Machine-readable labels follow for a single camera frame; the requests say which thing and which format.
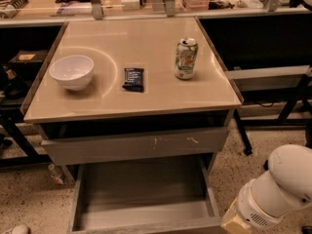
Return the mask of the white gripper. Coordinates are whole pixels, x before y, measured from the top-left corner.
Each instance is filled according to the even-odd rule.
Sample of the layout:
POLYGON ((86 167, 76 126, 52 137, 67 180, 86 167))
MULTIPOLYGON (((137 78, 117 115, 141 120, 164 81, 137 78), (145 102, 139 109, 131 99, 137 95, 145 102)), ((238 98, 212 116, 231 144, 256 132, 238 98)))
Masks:
POLYGON ((252 227, 269 229, 282 221, 281 217, 267 214, 252 194, 254 179, 246 183, 221 220, 221 227, 228 234, 253 234, 252 227))

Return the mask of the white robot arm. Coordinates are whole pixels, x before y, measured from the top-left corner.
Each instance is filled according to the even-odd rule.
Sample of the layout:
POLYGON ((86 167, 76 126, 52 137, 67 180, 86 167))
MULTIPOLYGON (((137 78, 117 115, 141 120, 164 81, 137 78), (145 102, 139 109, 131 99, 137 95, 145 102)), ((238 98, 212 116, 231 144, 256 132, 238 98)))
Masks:
POLYGON ((267 230, 283 217, 312 205, 312 149, 295 144, 274 149, 268 170, 239 191, 221 221, 229 234, 267 230))

